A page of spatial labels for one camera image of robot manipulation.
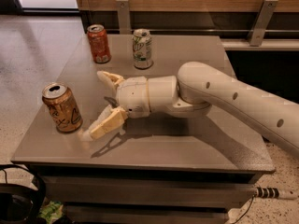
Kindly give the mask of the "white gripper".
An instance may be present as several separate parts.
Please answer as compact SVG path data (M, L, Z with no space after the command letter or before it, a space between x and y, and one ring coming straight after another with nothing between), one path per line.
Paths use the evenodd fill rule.
M91 142L122 127L129 118L139 119L150 114L148 80L145 77L124 77L106 71L98 71L99 80L112 92L120 106L113 108L108 105L98 119L86 130L81 130L78 136L81 141Z

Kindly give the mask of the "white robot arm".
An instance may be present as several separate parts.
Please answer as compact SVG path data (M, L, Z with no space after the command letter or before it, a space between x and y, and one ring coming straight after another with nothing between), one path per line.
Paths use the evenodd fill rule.
M163 112L177 118L204 115L213 105L299 157L299 104L252 87L199 62L183 64L175 76L130 77L99 71L99 80L112 91L112 100L98 119L80 134L93 141L120 130L127 119Z

